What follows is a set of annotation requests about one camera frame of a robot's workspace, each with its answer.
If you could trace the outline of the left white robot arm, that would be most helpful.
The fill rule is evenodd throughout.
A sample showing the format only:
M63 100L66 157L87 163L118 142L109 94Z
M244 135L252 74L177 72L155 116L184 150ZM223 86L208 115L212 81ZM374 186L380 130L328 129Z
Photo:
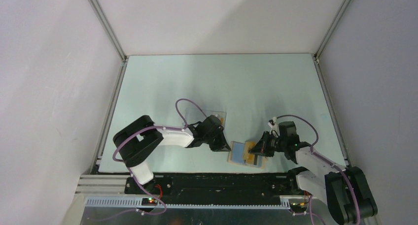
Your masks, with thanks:
M143 115L120 130L112 140L116 146L113 160L124 163L132 177L137 179L137 188L146 194L156 187L146 159L158 146L196 148L207 144L213 152L231 151L222 122L215 115L183 128L157 126L150 116Z

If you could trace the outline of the tan leather card holder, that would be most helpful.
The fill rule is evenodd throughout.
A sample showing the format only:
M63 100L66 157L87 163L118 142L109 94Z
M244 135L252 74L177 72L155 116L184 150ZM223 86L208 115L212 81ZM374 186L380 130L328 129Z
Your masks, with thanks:
M254 141L246 141L245 143L232 141L230 146L231 151L229 152L228 156L228 163L257 168L254 166L254 158L257 155L253 155L248 152L248 150L251 149L255 144L256 142Z

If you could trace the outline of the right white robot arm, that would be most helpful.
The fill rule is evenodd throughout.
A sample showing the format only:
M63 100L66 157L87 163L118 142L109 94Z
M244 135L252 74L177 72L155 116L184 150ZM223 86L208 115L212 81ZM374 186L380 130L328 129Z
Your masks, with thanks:
M268 125L270 130L263 132L248 153L266 158L284 153L287 160L297 164L287 173L290 193L305 191L316 196L339 225L358 225L362 219L378 214L366 176L359 167L338 164L319 153L313 144L300 139L293 121L279 123L273 118Z

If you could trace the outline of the clear plastic card box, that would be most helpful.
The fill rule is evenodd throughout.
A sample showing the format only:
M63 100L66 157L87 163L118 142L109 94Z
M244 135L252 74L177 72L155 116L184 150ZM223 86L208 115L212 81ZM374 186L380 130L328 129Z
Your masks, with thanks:
M214 111L214 110L206 110L206 109L203 109L202 111L200 111L196 107L186 108L186 112L185 112L184 117L185 117L185 120L189 124L193 124L193 123L196 123L198 121L201 121L202 122L206 117L208 117L210 115L214 115L217 118L223 117L225 119L225 122L226 122L226 117L227 117L227 113L226 112Z

